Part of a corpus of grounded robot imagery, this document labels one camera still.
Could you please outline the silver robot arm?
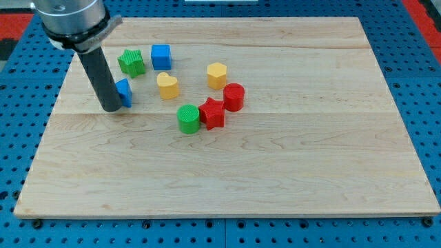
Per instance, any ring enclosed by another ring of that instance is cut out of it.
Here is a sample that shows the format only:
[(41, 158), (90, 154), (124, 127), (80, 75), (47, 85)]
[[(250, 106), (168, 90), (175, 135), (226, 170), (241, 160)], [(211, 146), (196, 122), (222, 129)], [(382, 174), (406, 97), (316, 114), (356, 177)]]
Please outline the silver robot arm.
[(120, 15), (110, 15), (102, 0), (33, 0), (31, 8), (54, 47), (80, 54), (101, 47), (123, 22)]

